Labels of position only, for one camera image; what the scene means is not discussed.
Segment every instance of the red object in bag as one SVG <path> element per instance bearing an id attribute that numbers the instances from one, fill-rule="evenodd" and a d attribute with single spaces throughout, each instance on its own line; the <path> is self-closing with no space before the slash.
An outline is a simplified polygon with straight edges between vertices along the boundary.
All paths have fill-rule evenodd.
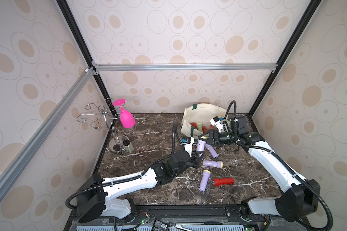
<path id="1" fill-rule="evenodd" d="M 213 178 L 212 183 L 214 186 L 220 186 L 223 184 L 234 184 L 233 178 Z"/>

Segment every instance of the black frame rail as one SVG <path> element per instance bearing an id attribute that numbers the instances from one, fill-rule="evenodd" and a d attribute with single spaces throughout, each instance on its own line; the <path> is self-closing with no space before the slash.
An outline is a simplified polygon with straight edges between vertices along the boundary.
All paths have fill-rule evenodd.
<path id="1" fill-rule="evenodd" d="M 56 1 L 59 5 L 60 10 L 63 13 L 65 20 L 67 21 L 69 29 L 71 30 L 71 32 L 73 34 L 73 37 L 75 38 L 75 40 L 76 40 L 76 42 L 77 42 L 77 44 L 78 44 L 78 46 L 79 46 L 79 48 L 83 54 L 83 57 L 86 60 L 87 65 L 89 67 L 94 67 L 93 58 L 91 57 L 91 54 L 90 54 L 90 52 L 86 46 L 85 40 L 82 37 L 81 31 L 78 28 L 76 20 L 73 17 L 73 14 L 71 12 L 71 9 L 69 8 L 67 1 L 66 0 L 56 0 Z M 96 73 L 97 74 L 94 75 L 94 79 L 97 82 L 97 85 L 98 85 L 104 99 L 110 98 L 110 96 L 106 90 L 106 87 L 102 81 L 102 78 L 99 75 L 99 72 L 96 71 Z M 115 109 L 112 104 L 109 106 L 109 108 L 111 110 Z"/>
<path id="2" fill-rule="evenodd" d="M 305 30 L 307 24 L 309 23 L 311 17 L 314 15 L 316 9 L 319 7 L 320 2 L 322 0 L 311 0 L 310 4 L 306 8 L 304 14 L 301 17 L 301 20 L 299 21 L 296 29 L 294 30 L 293 34 L 291 35 L 291 38 L 289 39 L 287 45 L 285 46 L 282 54 L 280 55 L 278 61 L 277 61 L 277 67 L 276 69 L 271 72 L 270 76 L 268 77 L 266 83 L 264 84 L 262 90 L 258 94 L 256 101 L 252 105 L 252 108 L 249 111 L 249 116 L 252 117 L 254 113 L 256 112 L 258 106 L 264 99 L 264 96 L 266 95 L 267 91 L 271 87 L 274 79 L 282 69 L 284 63 L 287 61 L 287 58 L 289 57 L 291 51 L 293 50 L 294 46 L 298 42 L 299 38 L 301 37 L 303 31 Z"/>

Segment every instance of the electronic component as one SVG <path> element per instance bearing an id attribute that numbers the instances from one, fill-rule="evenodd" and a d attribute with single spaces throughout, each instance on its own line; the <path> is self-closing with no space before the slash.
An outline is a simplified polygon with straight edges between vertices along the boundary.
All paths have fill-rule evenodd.
<path id="1" fill-rule="evenodd" d="M 145 223 L 148 223 L 150 221 L 150 216 L 146 216 L 144 219 L 142 219 L 141 221 L 140 221 L 140 224 L 145 224 Z"/>
<path id="2" fill-rule="evenodd" d="M 209 122 L 213 125 L 216 126 L 219 132 L 222 132 L 222 121 L 223 118 L 218 118 L 218 117 L 214 117 L 213 119 L 210 119 Z"/>
<path id="3" fill-rule="evenodd" d="M 169 224 L 163 223 L 160 220 L 155 219 L 153 226 L 152 226 L 152 231 L 167 231 L 169 229 Z"/>

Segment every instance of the aluminum frame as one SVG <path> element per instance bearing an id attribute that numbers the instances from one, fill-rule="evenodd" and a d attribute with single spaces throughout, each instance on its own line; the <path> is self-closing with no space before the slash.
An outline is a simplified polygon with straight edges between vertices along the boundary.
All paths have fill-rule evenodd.
<path id="1" fill-rule="evenodd" d="M 7 167 L 4 173 L 0 176 L 0 202 L 5 197 L 6 193 L 13 186 L 14 182 L 26 168 L 27 164 L 30 162 L 32 157 L 36 154 L 37 150 L 44 143 L 50 132 L 54 129 L 56 124 L 62 118 L 64 113 L 67 111 L 69 106 L 72 104 L 74 99 L 77 97 L 78 93 L 81 91 L 86 82 L 90 77 L 95 74 L 93 67 L 88 67 L 70 88 L 67 94 L 59 102 L 59 104 L 54 108 L 49 117 L 42 123 L 42 125 L 37 129 L 35 134 L 22 148 L 21 152 L 16 156 L 16 158 Z"/>
<path id="2" fill-rule="evenodd" d="M 275 70 L 276 63 L 219 64 L 95 64 L 97 71 Z"/>

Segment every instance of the black cable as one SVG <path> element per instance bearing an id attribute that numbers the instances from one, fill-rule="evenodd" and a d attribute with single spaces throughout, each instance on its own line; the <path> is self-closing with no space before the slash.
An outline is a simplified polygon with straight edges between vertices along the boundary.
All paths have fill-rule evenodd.
<path id="1" fill-rule="evenodd" d="M 227 107 L 225 116 L 223 117 L 223 121 L 225 122 L 225 125 L 227 126 L 227 130 L 230 131 L 229 126 L 226 122 L 226 118 L 227 118 L 227 115 L 229 114 L 230 108 L 233 104 L 234 104 L 234 133 L 235 133 L 234 140 L 236 141 L 236 140 L 238 140 L 238 125 L 236 123 L 236 101 L 235 100 L 231 101 L 231 103 Z"/>
<path id="2" fill-rule="evenodd" d="M 171 150 L 171 154 L 173 154 L 175 152 L 175 127 L 176 127 L 176 123 L 173 122 L 172 123 L 172 150 Z"/>
<path id="3" fill-rule="evenodd" d="M 120 231 L 134 231 L 136 230 L 139 226 L 141 225 L 141 223 L 139 223 L 137 226 L 135 226 L 134 228 L 127 228 L 127 229 L 121 229 Z M 116 217 L 113 217 L 113 227 L 114 227 L 114 231 L 117 231 L 117 225 L 116 225 Z"/>
<path id="4" fill-rule="evenodd" d="M 180 136 L 179 136 L 179 132 L 177 131 L 177 123 L 174 122 L 174 123 L 172 124 L 172 127 L 173 127 L 173 126 L 175 126 L 175 128 L 174 128 L 174 130 L 175 130 L 175 136 L 176 136 L 178 142 L 179 142 L 179 143 L 182 143 L 181 138 L 180 138 Z"/>
<path id="5" fill-rule="evenodd" d="M 289 173 L 291 173 L 292 175 L 296 174 L 296 172 L 294 172 L 294 170 L 286 163 L 284 162 L 284 160 L 278 156 L 278 154 L 276 154 L 274 151 L 265 148 L 265 147 L 260 147 L 260 146 L 252 146 L 252 145 L 245 145 L 242 144 L 240 141 L 236 142 L 239 146 L 241 147 L 245 147 L 245 148 L 254 148 L 254 149 L 260 149 L 263 151 L 267 151 L 268 153 L 270 153 L 271 155 L 273 155 L 288 171 Z M 297 222 L 301 225 L 303 225 L 306 228 L 309 228 L 311 230 L 314 231 L 329 231 L 331 230 L 331 228 L 333 227 L 333 215 L 332 212 L 330 211 L 328 205 L 325 203 L 325 201 L 323 200 L 323 198 L 315 191 L 315 189 L 310 186 L 309 183 L 307 183 L 306 181 L 304 181 L 302 178 L 300 178 L 298 175 L 294 176 L 303 186 L 305 186 L 310 192 L 312 192 L 312 194 L 315 195 L 315 197 L 319 200 L 321 206 L 324 208 L 326 216 L 327 216 L 327 222 L 326 225 L 322 228 L 315 228 L 312 227 L 306 223 L 304 223 L 301 220 L 297 220 Z"/>
<path id="6" fill-rule="evenodd" d="M 264 226 L 263 229 L 260 229 L 259 231 L 265 231 L 271 223 L 271 216 L 269 216 L 268 220 L 266 221 L 266 225 Z"/>
<path id="7" fill-rule="evenodd" d="M 230 132 L 229 125 L 227 124 L 227 121 L 224 120 L 224 122 L 225 122 L 225 125 L 226 125 L 225 132 Z"/>

